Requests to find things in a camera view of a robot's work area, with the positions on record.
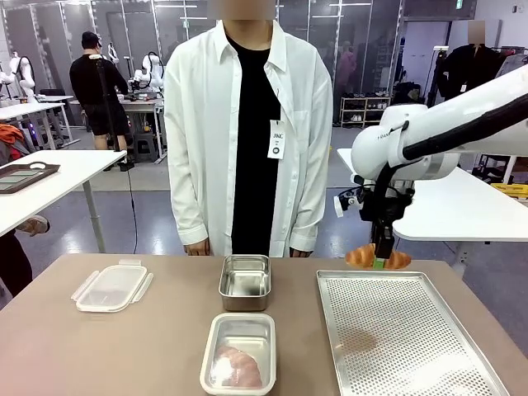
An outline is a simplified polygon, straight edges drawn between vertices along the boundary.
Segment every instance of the brown table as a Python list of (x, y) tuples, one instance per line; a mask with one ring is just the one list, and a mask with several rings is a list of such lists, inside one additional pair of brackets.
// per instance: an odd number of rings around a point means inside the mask
[[(199, 374), (212, 319), (223, 312), (219, 257), (136, 256), (154, 274), (119, 313), (81, 313), (71, 294), (116, 255), (63, 256), (0, 311), (0, 394), (203, 395)], [(316, 270), (343, 260), (273, 259), (270, 308), (278, 373), (273, 395), (339, 395)], [(528, 389), (528, 361), (444, 262), (415, 261), (489, 359), (511, 395)]]

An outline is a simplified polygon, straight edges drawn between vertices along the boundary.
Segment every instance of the black shoe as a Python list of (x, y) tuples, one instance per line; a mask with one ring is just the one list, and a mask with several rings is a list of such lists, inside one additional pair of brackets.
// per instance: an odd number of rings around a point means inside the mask
[(134, 163), (119, 163), (119, 168), (122, 172), (127, 172), (135, 167)]

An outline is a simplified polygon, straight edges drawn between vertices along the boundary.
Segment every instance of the yellow object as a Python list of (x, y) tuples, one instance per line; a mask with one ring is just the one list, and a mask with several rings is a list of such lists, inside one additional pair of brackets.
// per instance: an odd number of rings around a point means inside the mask
[(528, 198), (528, 185), (526, 184), (503, 184), (493, 183), (492, 187), (495, 187), (500, 192), (503, 192), (507, 196), (516, 196), (518, 198)]

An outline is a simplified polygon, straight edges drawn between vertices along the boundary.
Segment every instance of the brown tray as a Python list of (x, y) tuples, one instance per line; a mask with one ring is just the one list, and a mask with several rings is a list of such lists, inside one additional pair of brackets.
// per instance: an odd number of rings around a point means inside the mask
[(57, 172), (60, 165), (35, 162), (0, 168), (0, 194), (12, 194)]

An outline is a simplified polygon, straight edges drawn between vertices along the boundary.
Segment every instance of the container with lid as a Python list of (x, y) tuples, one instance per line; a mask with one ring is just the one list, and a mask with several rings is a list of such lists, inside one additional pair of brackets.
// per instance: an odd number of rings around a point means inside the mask
[(72, 295), (77, 309), (111, 313), (138, 302), (153, 279), (153, 274), (147, 274), (147, 268), (140, 264), (121, 260), (117, 266), (94, 271)]
[(270, 260), (266, 256), (232, 255), (224, 260), (219, 292), (227, 311), (263, 311), (271, 292)]
[(200, 372), (212, 395), (263, 396), (276, 380), (275, 322), (264, 313), (214, 318)]

